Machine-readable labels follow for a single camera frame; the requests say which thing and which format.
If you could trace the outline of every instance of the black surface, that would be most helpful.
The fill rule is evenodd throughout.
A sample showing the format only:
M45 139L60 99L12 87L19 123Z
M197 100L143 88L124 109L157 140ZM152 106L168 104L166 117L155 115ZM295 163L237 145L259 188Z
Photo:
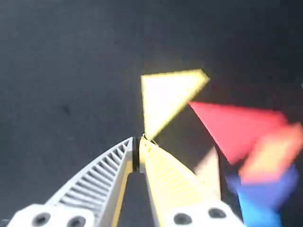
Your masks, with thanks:
M202 68L238 87L301 82L299 33L282 3L0 1L0 219L45 202L101 151L141 135L141 74ZM236 102L225 90L217 93ZM285 99L293 119L300 97ZM127 187L119 226L152 226L144 178Z

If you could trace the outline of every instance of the colored block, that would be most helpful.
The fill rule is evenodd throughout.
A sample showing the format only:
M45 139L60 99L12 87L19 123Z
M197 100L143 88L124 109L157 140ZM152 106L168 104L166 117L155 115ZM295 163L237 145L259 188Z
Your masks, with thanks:
M303 127L288 125L270 133L255 145L239 171L242 183L277 181L303 147Z
M201 70L141 76L146 138L153 139L208 80Z
M213 147L194 169L198 181L221 199L219 158Z
M270 209L257 206L245 194L238 193L243 222L247 227L282 227L280 216Z
M245 194L257 205L278 210L295 190L299 180L299 173L295 165L291 166L277 182L241 184L238 176L226 177L229 189L236 194Z
M190 106L231 164L244 158L260 137L287 124L275 111L201 102Z

